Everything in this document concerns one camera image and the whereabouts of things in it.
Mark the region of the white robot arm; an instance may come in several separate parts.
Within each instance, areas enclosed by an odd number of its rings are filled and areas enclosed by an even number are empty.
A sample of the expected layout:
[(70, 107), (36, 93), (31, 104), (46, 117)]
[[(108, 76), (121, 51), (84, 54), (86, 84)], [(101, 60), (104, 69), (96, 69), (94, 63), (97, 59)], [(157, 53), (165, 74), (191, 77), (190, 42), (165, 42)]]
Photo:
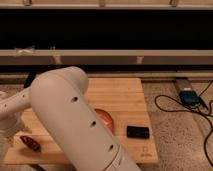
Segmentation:
[(85, 100), (87, 74), (67, 67), (45, 72), (21, 92), (0, 100), (0, 131), (16, 134), (19, 111), (30, 108), (78, 171), (140, 171)]

